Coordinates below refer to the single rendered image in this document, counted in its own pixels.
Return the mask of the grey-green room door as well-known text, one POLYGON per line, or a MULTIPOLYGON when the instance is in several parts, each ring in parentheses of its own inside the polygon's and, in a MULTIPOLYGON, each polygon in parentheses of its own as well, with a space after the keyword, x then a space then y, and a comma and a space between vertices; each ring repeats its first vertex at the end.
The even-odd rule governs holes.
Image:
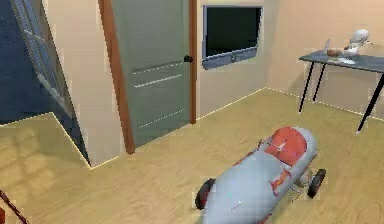
POLYGON ((197 0, 98 3, 124 146, 133 154, 196 122, 197 0))

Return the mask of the grey and red toy car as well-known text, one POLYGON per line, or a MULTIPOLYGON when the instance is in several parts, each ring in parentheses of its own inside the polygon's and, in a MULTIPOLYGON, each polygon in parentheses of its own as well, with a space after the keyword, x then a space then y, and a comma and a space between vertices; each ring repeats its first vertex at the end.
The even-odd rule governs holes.
POLYGON ((201 224, 264 224, 288 193, 316 196, 326 171, 310 170, 318 155, 317 142, 306 128, 286 126, 233 164, 202 184, 195 206, 201 224))

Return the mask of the dark grey table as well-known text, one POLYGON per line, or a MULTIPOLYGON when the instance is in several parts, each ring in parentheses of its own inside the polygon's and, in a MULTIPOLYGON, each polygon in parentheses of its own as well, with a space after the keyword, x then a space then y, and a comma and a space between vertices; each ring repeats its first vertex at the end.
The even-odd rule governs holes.
MULTIPOLYGON (((298 113, 301 113, 303 111, 303 105, 304 105, 304 99, 307 94, 308 86, 309 86, 309 81, 311 80, 312 77, 312 72, 313 72, 313 67, 315 64, 321 64, 321 71, 320 71, 320 77, 319 80, 317 81, 317 86, 315 92, 317 93, 322 81, 322 77, 325 71, 325 67, 327 65, 331 66, 337 66, 337 67, 342 67, 342 68, 349 68, 349 69, 357 69, 361 71, 367 71, 367 72, 373 72, 373 73, 378 73, 380 74, 380 78, 378 83, 376 84, 375 90, 373 92, 373 95, 368 103, 368 106, 362 116, 362 119, 359 123, 359 126, 357 128, 356 133, 359 134, 361 130, 364 127, 364 124, 366 120, 370 117, 374 106, 376 105, 377 100, 379 99, 379 96, 381 94, 382 89, 384 88, 384 57, 381 56, 370 56, 370 55, 357 55, 357 56, 350 56, 350 57, 345 57, 345 56, 339 56, 336 58, 328 56, 326 53, 323 51, 315 51, 312 53, 309 53, 307 55, 301 56, 300 57, 301 61, 304 62, 309 62, 310 67, 309 67, 309 72, 308 76, 306 78, 306 82, 304 85, 304 90, 303 94, 301 96, 301 101, 299 104, 299 110, 298 113)), ((316 101, 317 94, 314 94, 312 101, 316 101)))

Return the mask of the red and dark rod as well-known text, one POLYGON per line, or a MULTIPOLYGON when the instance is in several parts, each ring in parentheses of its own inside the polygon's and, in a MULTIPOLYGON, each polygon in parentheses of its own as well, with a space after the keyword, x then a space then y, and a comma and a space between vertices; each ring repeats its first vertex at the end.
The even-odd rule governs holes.
POLYGON ((0 198, 4 201, 4 203, 14 212, 14 214, 19 218, 19 220, 23 224, 29 224, 28 220, 21 214, 21 212, 17 209, 17 207, 10 201, 8 196, 0 190, 0 198))

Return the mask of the wall-mounted television set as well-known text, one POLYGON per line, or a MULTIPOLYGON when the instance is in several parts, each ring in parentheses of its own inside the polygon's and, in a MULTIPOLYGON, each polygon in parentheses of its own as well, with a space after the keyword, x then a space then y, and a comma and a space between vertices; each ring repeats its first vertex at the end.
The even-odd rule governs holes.
POLYGON ((202 66, 205 70, 256 56, 262 6, 204 5, 202 66))

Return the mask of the window with grey frame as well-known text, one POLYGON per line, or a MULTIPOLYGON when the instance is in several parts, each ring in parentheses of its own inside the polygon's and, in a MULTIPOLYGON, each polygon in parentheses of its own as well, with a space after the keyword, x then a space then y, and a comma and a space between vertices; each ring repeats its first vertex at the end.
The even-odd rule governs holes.
POLYGON ((40 16, 36 14, 32 2, 33 0, 10 0, 38 80, 72 118, 73 109, 66 92, 65 80, 59 76, 57 61, 49 53, 48 38, 43 34, 40 16))

